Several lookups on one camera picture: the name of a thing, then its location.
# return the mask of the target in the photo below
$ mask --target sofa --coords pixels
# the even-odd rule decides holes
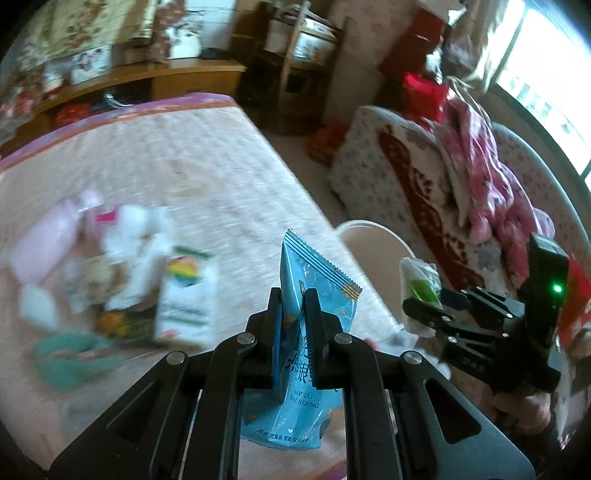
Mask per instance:
[[[508,128],[492,125],[499,159],[520,180],[532,204],[554,222],[554,239],[591,273],[591,245],[565,191],[540,156]],[[444,286],[515,295],[499,242],[468,241],[458,226],[450,180],[435,137],[376,106],[360,107],[332,164],[330,185],[351,218],[386,226],[417,257],[438,266]]]

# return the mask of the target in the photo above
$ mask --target rainbow logo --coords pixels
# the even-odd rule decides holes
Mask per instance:
[[[201,280],[199,265],[192,257],[175,258],[168,263],[166,270],[183,287],[190,287]]]

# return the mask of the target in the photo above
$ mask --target window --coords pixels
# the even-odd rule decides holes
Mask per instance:
[[[531,0],[511,0],[521,23],[498,85],[523,105],[591,190],[591,56]]]

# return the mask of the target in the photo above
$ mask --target pink bedspread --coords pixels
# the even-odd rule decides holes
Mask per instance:
[[[452,161],[455,171],[448,173],[468,193],[470,241],[478,245],[495,235],[511,280],[519,287],[529,275],[530,232],[553,238],[552,220],[532,206],[519,180],[500,162],[489,125],[470,105],[451,98],[443,116],[434,133]]]
[[[191,163],[191,178],[171,161]],[[225,95],[194,93],[95,115],[44,135],[0,163],[0,254],[56,201],[92,187],[106,207],[168,205],[178,241],[217,257],[212,343],[244,330],[278,285],[281,242],[295,229],[363,288],[352,333],[375,342],[396,321],[304,187],[242,109]],[[190,196],[179,194],[188,182]],[[58,281],[61,271],[50,276]],[[34,350],[43,337],[18,317],[18,286],[0,269],[0,419],[41,468],[163,356],[127,360],[68,392],[42,384]],[[66,330],[88,328],[61,309]],[[346,475],[345,422],[336,409],[317,450],[280,451],[241,441],[240,480]],[[0,479],[6,478],[0,466]]]

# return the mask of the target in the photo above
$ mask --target framed picture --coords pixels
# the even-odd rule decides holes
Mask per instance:
[[[111,70],[111,46],[96,47],[72,57],[70,83],[85,82]]]

